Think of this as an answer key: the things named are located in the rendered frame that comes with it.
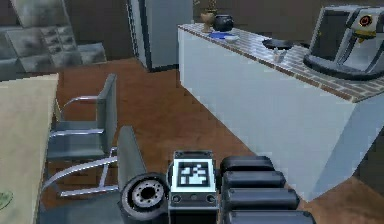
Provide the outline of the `blue plate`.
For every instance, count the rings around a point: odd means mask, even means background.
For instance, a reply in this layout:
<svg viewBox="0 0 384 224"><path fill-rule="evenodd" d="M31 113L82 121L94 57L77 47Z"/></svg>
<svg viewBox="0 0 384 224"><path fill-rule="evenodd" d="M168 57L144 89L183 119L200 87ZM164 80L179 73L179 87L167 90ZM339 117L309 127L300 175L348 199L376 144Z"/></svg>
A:
<svg viewBox="0 0 384 224"><path fill-rule="evenodd" d="M227 32L212 32L208 36L213 39L222 39L224 40L225 36L234 36L233 34L227 33Z"/></svg>

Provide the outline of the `clear small shaker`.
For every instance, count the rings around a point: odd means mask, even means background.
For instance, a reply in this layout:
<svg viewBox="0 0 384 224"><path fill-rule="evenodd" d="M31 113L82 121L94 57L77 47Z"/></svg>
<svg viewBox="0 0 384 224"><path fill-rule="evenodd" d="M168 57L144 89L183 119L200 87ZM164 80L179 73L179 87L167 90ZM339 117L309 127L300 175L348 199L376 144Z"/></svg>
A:
<svg viewBox="0 0 384 224"><path fill-rule="evenodd" d="M286 55L286 50L279 50L277 47L273 49L273 60L275 63L281 63Z"/></svg>

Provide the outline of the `white brick-topped kitchen counter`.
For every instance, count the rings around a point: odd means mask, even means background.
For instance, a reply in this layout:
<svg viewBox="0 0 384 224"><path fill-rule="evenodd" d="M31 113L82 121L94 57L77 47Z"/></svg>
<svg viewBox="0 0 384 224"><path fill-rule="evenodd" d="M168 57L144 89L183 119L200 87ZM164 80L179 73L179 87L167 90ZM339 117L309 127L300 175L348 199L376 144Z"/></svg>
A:
<svg viewBox="0 0 384 224"><path fill-rule="evenodd" d="M178 28L180 80L252 152L269 157L311 201L353 176L384 131L384 78L351 82L307 68L295 46L281 61L264 36L213 39Z"/></svg>

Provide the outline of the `green plate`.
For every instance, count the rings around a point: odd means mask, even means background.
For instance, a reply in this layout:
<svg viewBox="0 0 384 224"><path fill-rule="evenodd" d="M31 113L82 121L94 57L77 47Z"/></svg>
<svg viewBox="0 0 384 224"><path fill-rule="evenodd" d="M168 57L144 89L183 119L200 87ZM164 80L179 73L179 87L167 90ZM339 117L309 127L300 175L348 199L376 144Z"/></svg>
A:
<svg viewBox="0 0 384 224"><path fill-rule="evenodd" d="M0 192L0 210L4 209L9 205L13 199L13 193L11 191Z"/></svg>

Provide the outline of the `beige table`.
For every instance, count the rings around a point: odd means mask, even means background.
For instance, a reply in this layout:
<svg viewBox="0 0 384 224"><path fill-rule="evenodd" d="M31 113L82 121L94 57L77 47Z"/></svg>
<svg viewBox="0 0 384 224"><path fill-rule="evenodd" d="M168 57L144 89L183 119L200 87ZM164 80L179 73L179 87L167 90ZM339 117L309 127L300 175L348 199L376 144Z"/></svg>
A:
<svg viewBox="0 0 384 224"><path fill-rule="evenodd" d="M0 224L35 224L57 74L0 82Z"/></svg>

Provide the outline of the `black pan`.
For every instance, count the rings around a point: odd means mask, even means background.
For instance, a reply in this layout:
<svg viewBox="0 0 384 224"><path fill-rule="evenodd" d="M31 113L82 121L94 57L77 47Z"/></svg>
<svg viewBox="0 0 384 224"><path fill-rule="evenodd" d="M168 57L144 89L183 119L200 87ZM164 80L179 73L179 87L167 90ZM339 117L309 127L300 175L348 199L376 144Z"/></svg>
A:
<svg viewBox="0 0 384 224"><path fill-rule="evenodd" d="M265 39L262 44L268 49L289 50L294 46L294 43L288 40Z"/></svg>

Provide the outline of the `black round pot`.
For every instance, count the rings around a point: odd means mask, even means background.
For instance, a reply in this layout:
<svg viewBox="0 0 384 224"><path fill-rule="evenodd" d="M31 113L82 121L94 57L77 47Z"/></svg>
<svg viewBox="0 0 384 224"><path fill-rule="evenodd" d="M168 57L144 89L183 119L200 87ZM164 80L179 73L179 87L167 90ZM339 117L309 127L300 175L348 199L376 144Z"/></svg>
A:
<svg viewBox="0 0 384 224"><path fill-rule="evenodd" d="M234 26L233 18L230 15L216 15L213 29L219 32L231 31Z"/></svg>

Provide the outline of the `grey sofa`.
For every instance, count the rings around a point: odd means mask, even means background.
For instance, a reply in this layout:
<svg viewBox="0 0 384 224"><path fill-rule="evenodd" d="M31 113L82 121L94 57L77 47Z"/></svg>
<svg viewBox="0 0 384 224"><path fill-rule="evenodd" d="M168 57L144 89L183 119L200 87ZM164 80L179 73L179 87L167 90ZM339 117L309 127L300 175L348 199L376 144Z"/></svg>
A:
<svg viewBox="0 0 384 224"><path fill-rule="evenodd" d="M0 82L104 63L101 42L78 45L64 0L8 0L19 25L0 25Z"/></svg>

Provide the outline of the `grey coffee machine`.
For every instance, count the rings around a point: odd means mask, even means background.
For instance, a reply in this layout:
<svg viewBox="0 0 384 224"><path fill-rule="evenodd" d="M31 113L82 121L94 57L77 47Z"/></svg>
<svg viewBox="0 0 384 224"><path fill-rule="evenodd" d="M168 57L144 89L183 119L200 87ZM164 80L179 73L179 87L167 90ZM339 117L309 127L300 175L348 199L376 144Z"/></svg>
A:
<svg viewBox="0 0 384 224"><path fill-rule="evenodd" d="M322 7L303 62L339 79L384 76L384 7Z"/></svg>

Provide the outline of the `grey fridge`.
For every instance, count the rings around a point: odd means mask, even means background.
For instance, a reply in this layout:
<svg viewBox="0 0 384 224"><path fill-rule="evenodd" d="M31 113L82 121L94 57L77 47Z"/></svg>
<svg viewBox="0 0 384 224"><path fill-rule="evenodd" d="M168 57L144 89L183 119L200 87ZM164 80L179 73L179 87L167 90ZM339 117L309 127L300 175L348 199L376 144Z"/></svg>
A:
<svg viewBox="0 0 384 224"><path fill-rule="evenodd" d="M149 72L178 67L178 26L193 20L193 0L126 0L134 56Z"/></svg>

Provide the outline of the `brown vase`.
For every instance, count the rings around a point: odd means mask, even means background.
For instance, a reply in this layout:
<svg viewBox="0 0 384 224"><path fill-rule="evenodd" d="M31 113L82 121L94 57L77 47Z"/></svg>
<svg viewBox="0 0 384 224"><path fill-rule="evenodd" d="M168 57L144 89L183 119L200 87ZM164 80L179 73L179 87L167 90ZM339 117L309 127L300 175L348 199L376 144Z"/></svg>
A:
<svg viewBox="0 0 384 224"><path fill-rule="evenodd" d="M203 21L203 33L211 33L211 26L215 20L216 11L215 10L208 10L206 12L203 12L200 14L200 17Z"/></svg>

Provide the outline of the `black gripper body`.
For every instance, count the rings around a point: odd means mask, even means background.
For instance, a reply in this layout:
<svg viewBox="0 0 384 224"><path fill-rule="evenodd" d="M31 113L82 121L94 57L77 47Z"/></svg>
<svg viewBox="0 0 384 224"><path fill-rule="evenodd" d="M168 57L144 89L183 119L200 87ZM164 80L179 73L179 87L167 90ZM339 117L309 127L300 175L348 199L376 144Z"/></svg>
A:
<svg viewBox="0 0 384 224"><path fill-rule="evenodd" d="M124 224L168 224L168 193L164 174L152 172L132 178L120 194Z"/></svg>

